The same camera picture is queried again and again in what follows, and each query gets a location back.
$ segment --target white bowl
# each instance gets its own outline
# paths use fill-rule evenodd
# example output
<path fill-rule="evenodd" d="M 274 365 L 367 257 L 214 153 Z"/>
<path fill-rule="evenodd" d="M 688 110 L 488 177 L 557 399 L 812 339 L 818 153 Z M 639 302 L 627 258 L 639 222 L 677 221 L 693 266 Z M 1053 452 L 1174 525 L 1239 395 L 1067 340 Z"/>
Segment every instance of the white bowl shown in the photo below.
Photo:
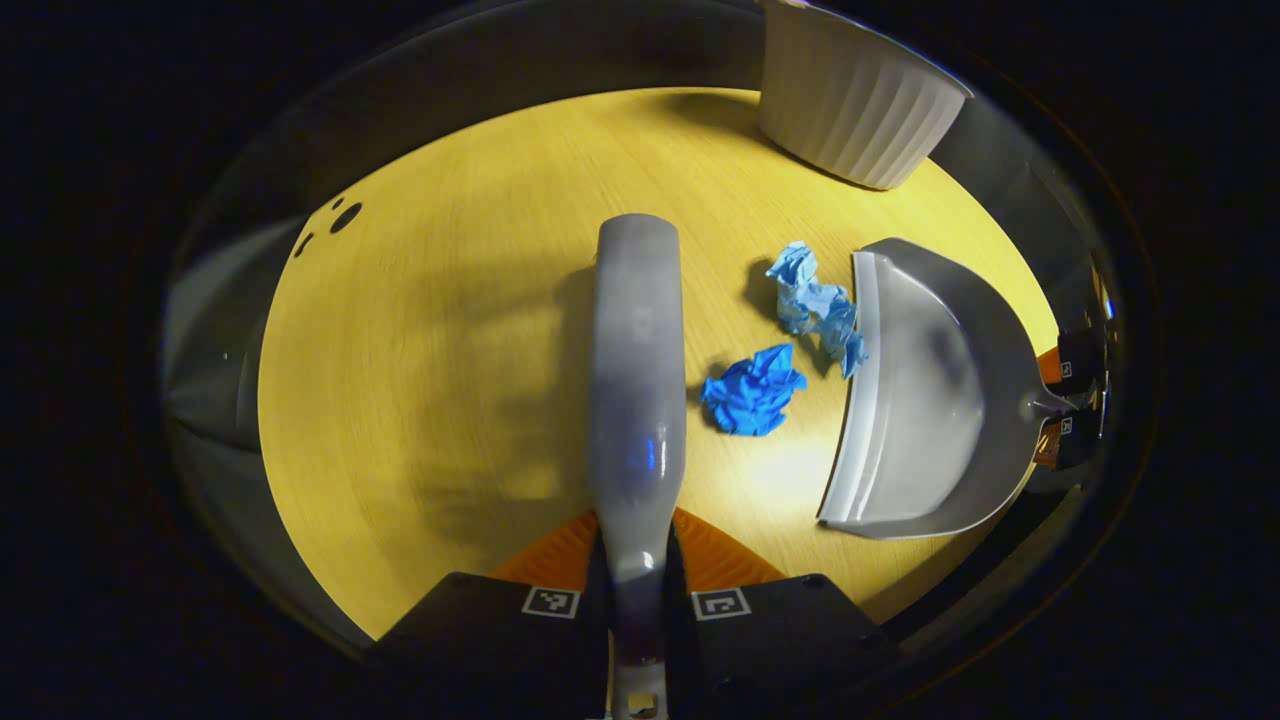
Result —
<path fill-rule="evenodd" d="M 801 0 L 765 9 L 760 129 L 800 159 L 879 190 L 897 187 L 973 92 L 855 20 Z"/>

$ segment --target crumpled paper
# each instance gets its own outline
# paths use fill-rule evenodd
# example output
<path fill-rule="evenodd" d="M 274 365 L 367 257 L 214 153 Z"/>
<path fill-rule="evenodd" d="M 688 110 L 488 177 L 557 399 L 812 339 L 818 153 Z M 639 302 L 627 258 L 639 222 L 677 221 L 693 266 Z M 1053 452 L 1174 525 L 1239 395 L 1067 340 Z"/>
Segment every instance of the crumpled paper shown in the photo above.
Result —
<path fill-rule="evenodd" d="M 791 343 L 768 347 L 731 365 L 719 378 L 707 378 L 701 401 L 716 424 L 735 436 L 767 436 L 787 416 L 782 409 L 808 380 L 791 368 Z"/>
<path fill-rule="evenodd" d="M 863 333 L 854 329 L 856 319 L 858 306 L 847 300 L 841 300 L 832 304 L 831 311 L 817 327 L 817 332 L 822 337 L 822 348 L 832 360 L 840 363 L 840 374 L 845 379 L 849 379 L 870 357 Z"/>
<path fill-rule="evenodd" d="M 841 375 L 849 379 L 869 357 L 861 333 L 854 331 L 858 306 L 849 301 L 849 292 L 817 281 L 818 259 L 804 241 L 783 247 L 764 274 L 778 284 L 777 313 L 787 332 L 819 333 L 823 350 L 840 363 Z"/>

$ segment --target dustpan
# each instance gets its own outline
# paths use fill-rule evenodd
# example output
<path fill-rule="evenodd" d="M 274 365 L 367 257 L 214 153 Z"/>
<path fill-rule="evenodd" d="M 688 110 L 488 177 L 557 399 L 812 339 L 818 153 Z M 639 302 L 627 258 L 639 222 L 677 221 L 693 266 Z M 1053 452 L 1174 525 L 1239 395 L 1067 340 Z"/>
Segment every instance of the dustpan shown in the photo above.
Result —
<path fill-rule="evenodd" d="M 1044 421 L 1074 407 L 1041 380 L 1030 338 L 975 273 L 905 240 L 854 254 L 869 359 L 818 519 L 878 539 L 959 533 L 1009 502 Z"/>

